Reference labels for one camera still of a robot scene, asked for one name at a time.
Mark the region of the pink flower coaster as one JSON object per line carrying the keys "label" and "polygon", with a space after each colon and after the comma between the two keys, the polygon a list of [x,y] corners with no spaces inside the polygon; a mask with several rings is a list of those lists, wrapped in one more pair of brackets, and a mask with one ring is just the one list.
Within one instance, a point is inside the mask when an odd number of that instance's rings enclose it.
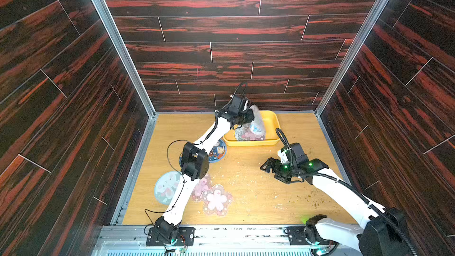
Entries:
{"label": "pink flower coaster", "polygon": [[263,141],[265,135],[265,129],[250,124],[245,124],[234,130],[234,136],[237,141]]}
{"label": "pink flower coaster", "polygon": [[195,202],[202,201],[202,195],[205,191],[210,190],[213,187],[211,176],[206,174],[202,179],[200,179],[197,186],[195,186],[191,197]]}
{"label": "pink flower coaster", "polygon": [[204,191],[202,199],[204,202],[203,212],[206,215],[225,216],[233,202],[232,194],[227,192],[220,184],[216,184],[211,189]]}

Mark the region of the white colourful pattern coaster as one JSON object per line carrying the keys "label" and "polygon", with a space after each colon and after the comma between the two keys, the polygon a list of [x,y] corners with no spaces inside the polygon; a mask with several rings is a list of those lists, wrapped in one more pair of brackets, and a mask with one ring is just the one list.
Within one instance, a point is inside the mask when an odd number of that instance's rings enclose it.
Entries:
{"label": "white colourful pattern coaster", "polygon": [[251,110],[254,114],[254,120],[250,124],[250,131],[257,140],[264,140],[266,128],[260,110],[256,105],[252,105]]}

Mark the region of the yellow plastic storage tray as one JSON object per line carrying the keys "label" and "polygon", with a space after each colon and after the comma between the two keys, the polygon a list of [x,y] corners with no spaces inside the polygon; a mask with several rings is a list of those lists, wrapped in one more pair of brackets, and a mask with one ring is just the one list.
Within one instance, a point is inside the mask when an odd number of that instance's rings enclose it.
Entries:
{"label": "yellow plastic storage tray", "polygon": [[237,141],[235,139],[234,130],[229,131],[223,136],[223,140],[227,146],[245,147],[245,146],[274,146],[280,142],[276,134],[276,128],[280,128],[280,123],[276,113],[270,110],[260,110],[261,117],[265,126],[265,139],[261,141]]}

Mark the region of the blue red car coaster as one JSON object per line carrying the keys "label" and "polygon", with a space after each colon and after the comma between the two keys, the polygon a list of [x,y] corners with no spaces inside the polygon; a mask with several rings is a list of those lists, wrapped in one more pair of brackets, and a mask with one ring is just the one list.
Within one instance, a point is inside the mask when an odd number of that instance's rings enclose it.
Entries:
{"label": "blue red car coaster", "polygon": [[219,162],[222,160],[227,152],[227,146],[223,139],[220,139],[215,146],[211,149],[208,155],[210,163]]}

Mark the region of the pink flower coaster front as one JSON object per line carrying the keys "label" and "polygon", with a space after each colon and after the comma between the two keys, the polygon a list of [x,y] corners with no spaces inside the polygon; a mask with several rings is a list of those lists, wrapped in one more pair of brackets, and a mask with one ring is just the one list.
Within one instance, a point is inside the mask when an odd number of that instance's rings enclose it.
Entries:
{"label": "pink flower coaster front", "polygon": [[232,194],[227,192],[220,184],[216,184],[211,189],[204,191],[202,199],[204,202],[203,212],[206,215],[225,216],[233,202]]}

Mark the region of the green bunny round coaster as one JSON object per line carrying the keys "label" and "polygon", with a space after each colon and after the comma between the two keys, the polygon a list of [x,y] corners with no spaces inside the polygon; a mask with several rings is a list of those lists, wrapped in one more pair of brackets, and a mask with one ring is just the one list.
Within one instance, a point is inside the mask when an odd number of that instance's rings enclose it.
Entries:
{"label": "green bunny round coaster", "polygon": [[174,197],[181,179],[181,174],[176,171],[170,171],[161,176],[155,184],[155,199],[163,205],[169,205]]}

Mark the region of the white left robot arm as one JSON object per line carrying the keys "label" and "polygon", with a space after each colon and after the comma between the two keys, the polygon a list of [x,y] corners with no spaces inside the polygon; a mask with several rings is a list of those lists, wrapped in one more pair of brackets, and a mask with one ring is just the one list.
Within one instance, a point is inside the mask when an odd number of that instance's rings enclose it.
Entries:
{"label": "white left robot arm", "polygon": [[229,103],[214,113],[214,123],[195,142],[186,142],[179,162],[180,175],[177,190],[168,208],[154,225],[152,236],[160,236],[166,243],[178,238],[178,229],[191,193],[209,170],[209,152],[234,126],[254,120],[250,102],[244,95],[232,95]]}

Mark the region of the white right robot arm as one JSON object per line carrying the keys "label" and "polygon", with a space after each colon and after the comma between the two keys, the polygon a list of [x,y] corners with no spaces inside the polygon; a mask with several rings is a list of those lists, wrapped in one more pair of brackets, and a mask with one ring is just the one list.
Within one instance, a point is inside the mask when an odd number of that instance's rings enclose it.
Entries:
{"label": "white right robot arm", "polygon": [[355,224],[337,222],[326,215],[316,215],[305,222],[301,233],[314,256],[328,256],[345,245],[364,256],[415,256],[404,214],[369,199],[336,175],[319,159],[310,160],[299,143],[285,145],[269,158],[261,170],[273,173],[284,184],[304,183],[315,186],[339,204]]}

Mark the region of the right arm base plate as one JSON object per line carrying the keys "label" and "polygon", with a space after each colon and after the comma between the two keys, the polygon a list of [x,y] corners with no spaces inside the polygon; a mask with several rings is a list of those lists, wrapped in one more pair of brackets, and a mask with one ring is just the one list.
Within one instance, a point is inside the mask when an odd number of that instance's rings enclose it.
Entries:
{"label": "right arm base plate", "polygon": [[305,226],[288,226],[284,229],[284,233],[287,235],[289,243],[291,246],[323,246],[330,247],[335,245],[334,241],[328,240],[308,240],[308,237],[305,233]]}

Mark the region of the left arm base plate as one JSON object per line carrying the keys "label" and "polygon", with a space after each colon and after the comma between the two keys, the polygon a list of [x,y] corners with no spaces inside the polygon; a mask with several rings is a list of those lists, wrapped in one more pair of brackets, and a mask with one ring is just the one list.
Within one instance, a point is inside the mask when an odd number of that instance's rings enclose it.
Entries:
{"label": "left arm base plate", "polygon": [[178,227],[171,232],[151,227],[148,232],[147,247],[191,247],[194,244],[195,227]]}

